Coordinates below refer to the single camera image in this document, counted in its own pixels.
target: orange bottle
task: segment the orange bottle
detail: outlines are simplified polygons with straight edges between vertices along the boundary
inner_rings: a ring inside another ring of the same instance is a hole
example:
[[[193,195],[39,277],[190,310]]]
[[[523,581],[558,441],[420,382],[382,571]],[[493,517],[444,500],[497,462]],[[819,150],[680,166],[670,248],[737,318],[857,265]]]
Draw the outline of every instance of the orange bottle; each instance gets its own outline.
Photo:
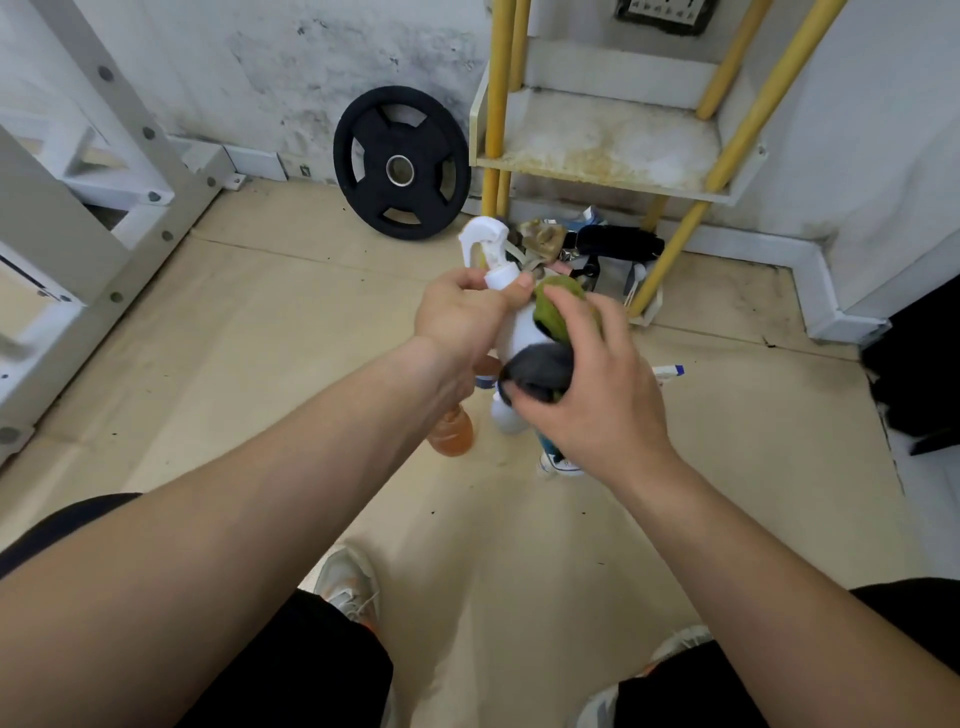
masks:
[[[457,457],[473,447],[473,423],[462,404],[447,412],[426,436],[430,447],[441,455]]]

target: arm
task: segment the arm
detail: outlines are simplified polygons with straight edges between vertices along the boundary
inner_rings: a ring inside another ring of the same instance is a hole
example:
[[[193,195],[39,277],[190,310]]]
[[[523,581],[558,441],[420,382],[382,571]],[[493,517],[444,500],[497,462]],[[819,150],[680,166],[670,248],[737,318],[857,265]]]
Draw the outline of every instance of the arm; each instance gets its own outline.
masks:
[[[623,308],[547,295],[576,351],[569,392],[514,407],[606,483],[683,585],[776,726],[953,725],[960,677],[778,541],[673,450],[660,389]]]
[[[175,722],[469,395],[532,283],[447,274],[407,343],[0,581],[0,722]]]

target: beige floor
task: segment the beige floor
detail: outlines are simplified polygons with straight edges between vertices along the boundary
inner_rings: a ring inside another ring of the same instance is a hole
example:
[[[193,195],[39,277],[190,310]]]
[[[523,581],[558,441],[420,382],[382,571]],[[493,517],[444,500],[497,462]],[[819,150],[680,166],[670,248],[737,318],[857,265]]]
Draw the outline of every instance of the beige floor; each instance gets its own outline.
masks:
[[[331,187],[225,193],[0,479],[0,546],[254,434],[402,341],[423,282],[457,262],[454,233],[382,237]],[[685,255],[665,294],[636,340],[687,367],[665,391],[683,455],[845,586],[924,573],[855,351],[806,339],[790,274]],[[696,619],[604,489],[537,479],[533,435],[499,434],[489,399],[467,403],[472,452],[421,447],[347,533],[380,572],[418,726],[562,725]]]

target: electrical outlet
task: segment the electrical outlet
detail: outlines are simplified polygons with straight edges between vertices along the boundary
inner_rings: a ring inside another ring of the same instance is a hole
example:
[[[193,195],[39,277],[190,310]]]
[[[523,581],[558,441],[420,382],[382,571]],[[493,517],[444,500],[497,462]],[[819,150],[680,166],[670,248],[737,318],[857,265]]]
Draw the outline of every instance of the electrical outlet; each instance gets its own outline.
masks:
[[[698,36],[707,27],[718,0],[618,0],[616,17],[653,25],[678,36]]]

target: dirty shelf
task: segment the dirty shelf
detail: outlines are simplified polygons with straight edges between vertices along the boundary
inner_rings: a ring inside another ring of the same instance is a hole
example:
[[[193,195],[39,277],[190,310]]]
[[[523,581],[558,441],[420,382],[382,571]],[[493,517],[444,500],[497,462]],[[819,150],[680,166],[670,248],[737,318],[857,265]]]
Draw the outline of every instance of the dirty shelf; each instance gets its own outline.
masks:
[[[721,192],[705,182],[755,95],[744,74],[709,121],[694,108],[715,66],[530,38],[524,87],[507,101],[504,153],[484,154],[487,82],[470,113],[479,167],[732,205],[766,157],[756,144]]]

